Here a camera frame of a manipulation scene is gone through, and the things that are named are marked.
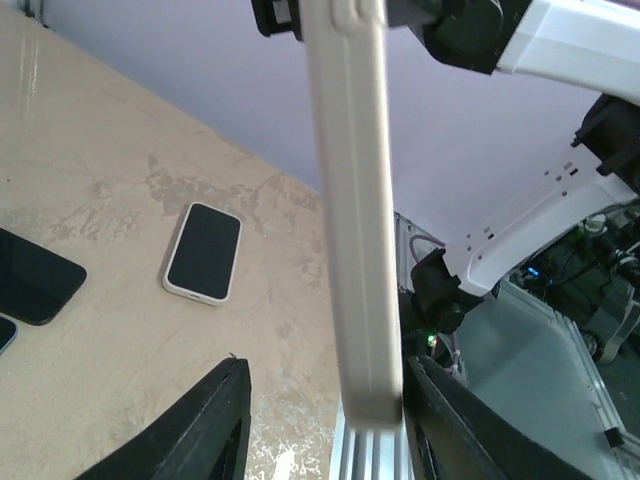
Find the stained surface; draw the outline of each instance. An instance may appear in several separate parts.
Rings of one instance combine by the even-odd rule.
[[[0,225],[89,274],[2,355],[0,470],[79,474],[233,353],[253,382],[247,478],[326,478],[339,388],[317,193],[2,5],[0,59]],[[194,200],[243,222],[223,307],[160,285]]]

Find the electronic equipment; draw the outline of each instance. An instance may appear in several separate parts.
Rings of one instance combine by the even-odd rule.
[[[231,292],[242,223],[202,203],[189,206],[162,285],[167,291],[209,305]]]
[[[16,338],[18,327],[7,318],[0,317],[0,353]]]
[[[0,313],[44,325],[87,278],[80,265],[0,228]]]

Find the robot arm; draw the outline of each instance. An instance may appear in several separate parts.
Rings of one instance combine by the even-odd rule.
[[[293,30],[307,49],[346,417],[355,426],[396,425],[402,417],[402,356],[387,25],[409,26],[441,62],[586,86],[613,95],[637,115],[640,11],[602,0],[253,1],[263,34]],[[606,119],[592,120],[593,128],[606,130]],[[624,168],[613,166],[603,173],[606,162],[617,165],[611,158],[616,152],[583,140],[568,145],[553,167],[542,167],[528,189],[476,231],[418,265],[412,276],[416,290],[422,288],[417,303],[426,322],[454,329],[532,252],[587,215],[636,197],[635,173],[625,178]],[[628,157],[622,163],[635,172]]]

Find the cable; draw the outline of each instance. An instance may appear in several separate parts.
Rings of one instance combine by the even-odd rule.
[[[453,338],[453,352],[451,353],[451,360],[453,363],[446,369],[446,371],[449,373],[456,373],[458,371],[458,364],[460,363],[460,346],[458,344],[458,335],[456,332],[453,332],[451,337]]]
[[[529,263],[531,261],[531,259],[533,259],[533,257],[536,256],[536,253],[538,253],[538,252],[539,252],[539,250],[536,250],[531,255],[529,255],[529,257],[524,262],[522,262],[522,267],[526,267],[527,263]]]
[[[565,285],[569,282],[573,282],[576,278],[581,277],[582,275],[584,275],[585,273],[587,273],[589,270],[591,270],[593,267],[595,267],[598,264],[597,261],[593,261],[591,263],[589,263],[588,265],[586,265],[582,270],[580,270],[578,273],[575,273],[573,275],[571,275],[568,278],[565,278],[563,280],[560,280],[559,282],[554,282],[551,283],[549,285],[545,285],[544,287],[539,287],[539,288],[531,288],[530,290],[546,290],[547,288],[551,288],[551,287],[560,287],[562,285]]]
[[[640,247],[640,242],[636,242],[627,248],[627,253],[631,254],[636,248]]]
[[[423,234],[414,235],[409,239],[409,250],[411,251],[411,256],[416,261],[416,263],[420,261],[420,259],[418,258],[418,253],[416,252],[416,247],[414,245],[416,240],[426,240],[427,242],[433,243],[437,247],[444,248],[444,242],[441,240],[438,240],[436,237],[433,237],[431,235],[423,235]]]
[[[567,258],[567,260],[564,262],[564,265],[562,265],[562,268],[560,269],[560,274],[558,275],[559,277],[564,276],[564,272],[567,270],[567,267],[569,266],[569,262],[571,261],[571,259],[573,257],[576,256],[576,254],[578,253],[577,250],[573,250],[570,254],[569,257]]]
[[[605,208],[604,210],[600,210],[598,213],[604,213],[605,215],[608,215],[619,210],[626,210],[637,207],[639,203],[640,200],[633,200],[632,202],[626,203],[624,205],[612,205],[611,207]]]

